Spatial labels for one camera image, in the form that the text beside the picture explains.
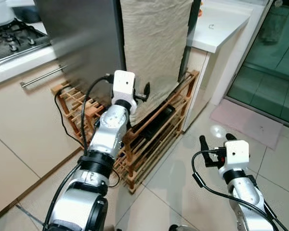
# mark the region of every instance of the glass door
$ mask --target glass door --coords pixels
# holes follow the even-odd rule
[[[275,0],[227,99],[289,126],[289,0]]]

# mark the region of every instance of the gas stove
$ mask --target gas stove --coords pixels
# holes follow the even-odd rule
[[[0,65],[49,45],[47,35],[15,19],[0,26]]]

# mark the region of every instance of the pink mat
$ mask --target pink mat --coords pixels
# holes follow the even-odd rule
[[[222,100],[211,119],[225,124],[275,150],[283,125],[250,109]]]

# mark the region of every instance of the cabinet handle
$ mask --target cabinet handle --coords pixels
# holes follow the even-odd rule
[[[29,82],[27,82],[27,83],[20,82],[20,86],[21,86],[22,88],[25,88],[26,86],[29,86],[29,85],[32,84],[32,83],[35,83],[35,82],[37,82],[37,81],[39,81],[39,80],[41,80],[41,79],[43,79],[43,78],[46,78],[46,77],[48,77],[48,76],[50,76],[50,75],[52,75],[52,74],[54,74],[54,73],[56,73],[56,72],[58,72],[58,71],[61,71],[63,68],[65,68],[65,66],[60,67],[60,68],[58,68],[58,69],[55,69],[55,70],[53,70],[53,71],[51,71],[51,72],[49,72],[49,73],[47,73],[47,74],[44,74],[44,75],[42,75],[42,76],[40,76],[40,77],[38,77],[38,78],[36,78],[36,79],[34,79],[34,80],[29,81]]]

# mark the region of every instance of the kitchen counter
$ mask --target kitchen counter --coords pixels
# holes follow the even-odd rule
[[[46,30],[42,22],[29,25],[34,26],[35,29],[46,34]],[[7,63],[1,64],[0,83],[54,59],[56,59],[56,56],[54,54],[53,47],[48,46]]]
[[[213,1],[206,1],[201,9],[202,16],[197,20],[194,36],[188,36],[187,45],[211,53],[244,27],[251,14],[250,9]]]

